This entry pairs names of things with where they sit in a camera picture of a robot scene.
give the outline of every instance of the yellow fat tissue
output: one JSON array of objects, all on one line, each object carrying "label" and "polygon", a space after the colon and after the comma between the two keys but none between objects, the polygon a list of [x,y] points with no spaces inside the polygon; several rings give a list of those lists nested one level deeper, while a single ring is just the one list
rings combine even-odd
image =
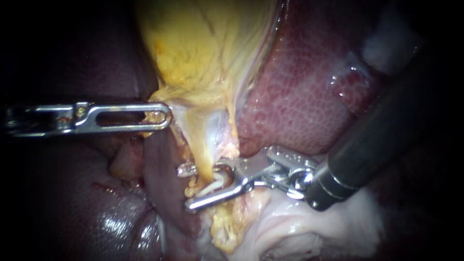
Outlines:
[{"label": "yellow fat tissue", "polygon": [[[158,78],[159,89],[150,100],[167,103],[174,119],[183,122],[180,130],[199,178],[207,184],[213,180],[218,156],[207,145],[207,119],[214,112],[226,112],[228,135],[235,140],[238,155],[235,105],[239,94],[252,85],[272,44],[276,1],[138,0],[135,14]],[[233,218],[228,215],[234,207],[226,206],[214,211],[212,228],[227,227],[232,236],[239,232],[231,232]],[[221,242],[213,229],[211,233],[213,243]],[[214,244],[229,253],[235,247]]]}]

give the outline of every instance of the metal clamp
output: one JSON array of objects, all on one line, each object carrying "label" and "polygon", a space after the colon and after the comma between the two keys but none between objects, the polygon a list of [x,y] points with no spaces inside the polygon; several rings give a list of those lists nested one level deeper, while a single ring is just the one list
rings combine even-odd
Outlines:
[{"label": "metal clamp", "polygon": [[[100,113],[154,112],[158,114],[155,123],[112,124],[98,123]],[[110,133],[132,131],[159,131],[172,121],[170,108],[160,102],[75,104],[16,106],[5,109],[2,127],[12,137],[49,137],[64,134]]]}]

